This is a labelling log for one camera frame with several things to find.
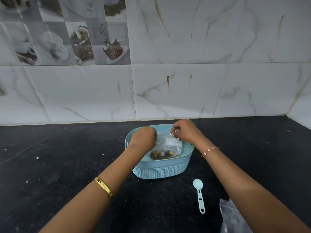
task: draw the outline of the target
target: gold bracelet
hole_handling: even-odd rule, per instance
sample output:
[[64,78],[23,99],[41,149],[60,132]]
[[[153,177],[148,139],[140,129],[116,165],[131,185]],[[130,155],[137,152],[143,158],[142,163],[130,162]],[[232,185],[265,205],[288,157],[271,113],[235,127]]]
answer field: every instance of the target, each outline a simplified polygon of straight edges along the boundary
[[112,200],[113,194],[111,190],[106,186],[106,184],[99,177],[95,177],[94,180],[107,192],[107,194],[110,196],[110,199]]

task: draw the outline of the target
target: bracelet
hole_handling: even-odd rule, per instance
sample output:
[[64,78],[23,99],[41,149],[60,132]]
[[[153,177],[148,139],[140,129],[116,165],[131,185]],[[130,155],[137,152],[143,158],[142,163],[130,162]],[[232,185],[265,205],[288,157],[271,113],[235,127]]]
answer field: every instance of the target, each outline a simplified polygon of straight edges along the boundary
[[205,158],[205,156],[206,156],[209,152],[211,152],[213,149],[220,149],[220,147],[213,146],[213,147],[207,149],[201,157]]
[[112,200],[113,194],[111,190],[106,186],[106,184],[99,177],[95,177],[94,180],[107,192],[107,194],[110,196],[110,199]]

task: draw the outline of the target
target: person's right arm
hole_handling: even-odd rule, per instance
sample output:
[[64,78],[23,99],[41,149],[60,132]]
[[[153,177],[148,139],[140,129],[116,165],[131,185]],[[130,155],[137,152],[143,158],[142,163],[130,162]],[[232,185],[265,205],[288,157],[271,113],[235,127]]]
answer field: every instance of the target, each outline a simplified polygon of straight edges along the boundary
[[[193,144],[202,154],[215,146],[190,120],[177,121],[171,133]],[[311,232],[281,201],[219,149],[210,151],[205,159],[253,232]]]

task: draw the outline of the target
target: wall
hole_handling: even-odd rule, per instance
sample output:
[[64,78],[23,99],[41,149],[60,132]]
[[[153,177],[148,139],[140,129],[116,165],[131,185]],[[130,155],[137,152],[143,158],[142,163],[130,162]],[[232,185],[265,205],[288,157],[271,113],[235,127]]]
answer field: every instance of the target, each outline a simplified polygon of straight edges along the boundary
[[291,111],[310,127],[311,0],[45,1],[0,5],[1,125]]

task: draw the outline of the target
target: light blue plastic basket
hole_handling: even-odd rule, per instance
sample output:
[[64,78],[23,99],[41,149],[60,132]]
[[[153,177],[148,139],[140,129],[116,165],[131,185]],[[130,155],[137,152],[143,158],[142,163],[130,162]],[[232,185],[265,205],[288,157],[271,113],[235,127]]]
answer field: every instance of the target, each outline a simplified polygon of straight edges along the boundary
[[[169,133],[173,127],[173,124],[151,125],[150,127],[154,127],[158,133]],[[132,135],[139,128],[132,130],[126,136],[125,148],[129,144]],[[180,156],[162,160],[142,160],[133,169],[133,172],[136,176],[142,179],[157,179],[178,175],[186,170],[193,150],[193,145],[188,142],[183,142],[183,150]]]

